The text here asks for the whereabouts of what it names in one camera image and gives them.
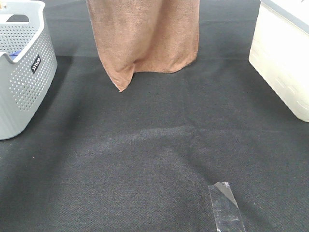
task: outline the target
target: clear tape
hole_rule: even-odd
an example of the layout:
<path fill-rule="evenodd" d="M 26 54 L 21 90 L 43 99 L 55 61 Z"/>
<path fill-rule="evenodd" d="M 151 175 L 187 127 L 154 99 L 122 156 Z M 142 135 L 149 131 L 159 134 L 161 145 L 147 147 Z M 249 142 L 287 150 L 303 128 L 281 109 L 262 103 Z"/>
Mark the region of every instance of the clear tape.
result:
<path fill-rule="evenodd" d="M 241 214 L 227 182 L 208 186 L 218 232 L 245 232 Z"/>

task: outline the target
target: table surface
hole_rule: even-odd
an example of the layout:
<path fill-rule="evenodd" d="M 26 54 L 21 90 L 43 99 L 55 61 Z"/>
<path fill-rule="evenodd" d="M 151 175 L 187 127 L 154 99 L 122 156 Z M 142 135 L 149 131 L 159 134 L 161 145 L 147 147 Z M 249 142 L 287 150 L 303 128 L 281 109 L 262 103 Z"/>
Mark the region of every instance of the table surface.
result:
<path fill-rule="evenodd" d="M 45 2 L 58 69 L 0 141 L 1 232 L 214 232 L 208 185 L 224 181 L 247 231 L 309 231 L 309 124 L 248 62 L 259 0 L 201 0 L 197 60 L 123 93 L 86 2 Z"/>

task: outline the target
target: hanging towel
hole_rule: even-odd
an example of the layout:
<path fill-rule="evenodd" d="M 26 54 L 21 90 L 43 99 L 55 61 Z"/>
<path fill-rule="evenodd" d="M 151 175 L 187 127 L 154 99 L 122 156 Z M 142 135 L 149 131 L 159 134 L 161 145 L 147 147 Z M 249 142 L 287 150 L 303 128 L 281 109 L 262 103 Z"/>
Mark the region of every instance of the hanging towel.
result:
<path fill-rule="evenodd" d="M 120 91 L 133 73 L 172 73 L 196 59 L 199 0 L 87 0 L 100 60 Z"/>

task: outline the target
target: white storage box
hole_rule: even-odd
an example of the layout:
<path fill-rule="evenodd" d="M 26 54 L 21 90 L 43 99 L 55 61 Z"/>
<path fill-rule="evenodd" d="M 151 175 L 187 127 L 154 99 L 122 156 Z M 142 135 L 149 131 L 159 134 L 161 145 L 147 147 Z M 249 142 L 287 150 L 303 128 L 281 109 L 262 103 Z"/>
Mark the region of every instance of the white storage box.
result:
<path fill-rule="evenodd" d="M 57 62 L 45 3 L 7 0 L 0 9 L 0 140 L 18 135 L 40 106 Z M 23 15 L 28 22 L 11 22 Z"/>
<path fill-rule="evenodd" d="M 309 122 L 309 0 L 262 0 L 249 62 Z"/>

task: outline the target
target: blue object in basket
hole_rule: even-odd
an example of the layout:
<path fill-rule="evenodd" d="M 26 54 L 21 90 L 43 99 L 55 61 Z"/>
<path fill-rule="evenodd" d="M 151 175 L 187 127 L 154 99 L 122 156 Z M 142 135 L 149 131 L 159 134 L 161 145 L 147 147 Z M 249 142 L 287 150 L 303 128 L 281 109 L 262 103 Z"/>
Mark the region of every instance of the blue object in basket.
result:
<path fill-rule="evenodd" d="M 14 60 L 14 59 L 19 55 L 20 52 L 21 52 L 21 51 L 17 51 L 17 52 L 14 52 L 14 53 L 10 54 L 10 58 L 11 58 L 12 60 Z"/>

